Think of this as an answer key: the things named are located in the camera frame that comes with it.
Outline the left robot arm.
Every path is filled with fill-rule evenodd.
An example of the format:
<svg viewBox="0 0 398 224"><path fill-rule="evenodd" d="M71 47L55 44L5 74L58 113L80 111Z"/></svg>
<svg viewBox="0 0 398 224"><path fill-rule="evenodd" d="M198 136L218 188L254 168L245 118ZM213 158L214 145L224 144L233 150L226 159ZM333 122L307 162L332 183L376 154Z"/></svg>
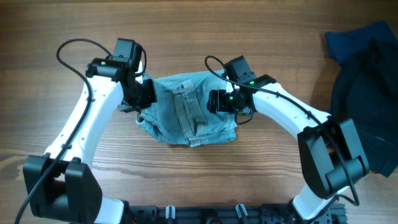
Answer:
<svg viewBox="0 0 398 224"><path fill-rule="evenodd" d="M157 98L145 77L147 56L134 40L118 39L113 52L95 58L82 73L81 96L61 133L41 156L29 156L23 166L26 208L35 217L68 223L136 223L125 200L103 195L92 173L93 158L114 111L142 111Z"/></svg>

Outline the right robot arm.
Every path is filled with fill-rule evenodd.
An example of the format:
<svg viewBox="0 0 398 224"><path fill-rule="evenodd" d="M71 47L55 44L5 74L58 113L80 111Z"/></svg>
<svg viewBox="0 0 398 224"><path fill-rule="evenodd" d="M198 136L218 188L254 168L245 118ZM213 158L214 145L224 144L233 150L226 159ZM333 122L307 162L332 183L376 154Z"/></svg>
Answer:
<svg viewBox="0 0 398 224"><path fill-rule="evenodd" d="M285 223L314 223L328 213L337 200L355 207L359 197L355 183L369 174L369 163L352 119L317 110L287 93L274 78L257 77L244 56L220 64L226 81L224 90L211 90L210 113L244 114L250 120L256 113L268 116L298 142L305 185L285 208L272 218Z"/></svg>

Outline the light blue denim shorts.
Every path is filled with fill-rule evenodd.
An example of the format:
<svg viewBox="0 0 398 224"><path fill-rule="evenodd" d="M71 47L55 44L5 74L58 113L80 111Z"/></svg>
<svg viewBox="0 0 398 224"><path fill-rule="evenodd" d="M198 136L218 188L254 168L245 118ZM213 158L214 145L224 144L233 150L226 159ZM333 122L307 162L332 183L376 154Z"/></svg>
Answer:
<svg viewBox="0 0 398 224"><path fill-rule="evenodd" d="M234 115L210 113L211 90L226 82L210 72L181 73L153 80L157 102L136 116L136 123L155 140L190 147L236 139Z"/></svg>

